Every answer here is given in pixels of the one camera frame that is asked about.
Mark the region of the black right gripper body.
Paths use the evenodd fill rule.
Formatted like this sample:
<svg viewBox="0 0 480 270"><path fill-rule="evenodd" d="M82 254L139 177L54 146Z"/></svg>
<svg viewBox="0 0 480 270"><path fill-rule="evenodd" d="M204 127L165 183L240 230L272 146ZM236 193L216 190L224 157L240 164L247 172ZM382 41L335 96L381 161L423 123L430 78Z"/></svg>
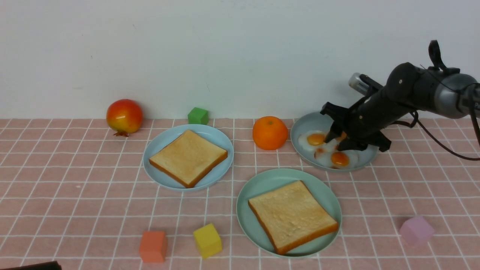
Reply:
<svg viewBox="0 0 480 270"><path fill-rule="evenodd" d="M413 122L400 121L406 114L413 114L413 109L389 99L383 90L362 97L349 108L326 102L320 113L329 116L333 122L343 120L346 138L375 146L380 152L387 152L392 143L382 133L383 129L389 125L413 127Z"/></svg>

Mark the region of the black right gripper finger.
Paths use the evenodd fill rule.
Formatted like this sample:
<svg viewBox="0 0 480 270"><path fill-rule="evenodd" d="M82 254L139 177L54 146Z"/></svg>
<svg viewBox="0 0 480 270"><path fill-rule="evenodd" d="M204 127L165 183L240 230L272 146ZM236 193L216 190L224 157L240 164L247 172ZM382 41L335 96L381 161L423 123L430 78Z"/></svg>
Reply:
<svg viewBox="0 0 480 270"><path fill-rule="evenodd" d="M347 150L357 150L362 152L365 149L367 149L368 146L369 144L358 142L358 141L352 140L351 138L345 138L338 143L337 151L345 152Z"/></svg>
<svg viewBox="0 0 480 270"><path fill-rule="evenodd" d="M339 137L343 131L344 131L344 122L343 122L343 120L334 121L334 122L331 124L330 129L329 129L329 131L327 132L324 141L325 141L326 143L329 143L329 142L331 142L332 140L335 140L335 138L336 138L336 137Z"/></svg>

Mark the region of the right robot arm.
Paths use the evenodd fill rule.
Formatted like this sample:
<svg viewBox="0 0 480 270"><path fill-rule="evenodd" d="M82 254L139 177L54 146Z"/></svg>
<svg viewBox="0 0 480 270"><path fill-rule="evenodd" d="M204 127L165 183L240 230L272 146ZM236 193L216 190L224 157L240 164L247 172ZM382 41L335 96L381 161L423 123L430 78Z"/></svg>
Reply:
<svg viewBox="0 0 480 270"><path fill-rule="evenodd" d="M402 63L392 70L384 86L365 75L360 75L360 81L369 88L354 105L344 108L328 102L320 111L333 120L326 143L346 135L338 145L341 152L363 151L368 146L375 146L380 152L388 151L391 141L382 130L400 124L400 118L416 111L449 119L460 119L470 113L479 115L476 108L479 83L458 69L423 69Z"/></svg>

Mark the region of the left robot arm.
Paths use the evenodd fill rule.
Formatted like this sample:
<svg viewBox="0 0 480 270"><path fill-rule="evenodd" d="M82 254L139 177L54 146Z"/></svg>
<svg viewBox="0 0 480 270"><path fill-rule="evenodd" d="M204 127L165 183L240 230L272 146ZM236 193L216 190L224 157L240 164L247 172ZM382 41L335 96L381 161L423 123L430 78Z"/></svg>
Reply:
<svg viewBox="0 0 480 270"><path fill-rule="evenodd" d="M2 268L1 270L62 270L62 266L58 261L50 261L31 265L21 265L14 268Z"/></svg>

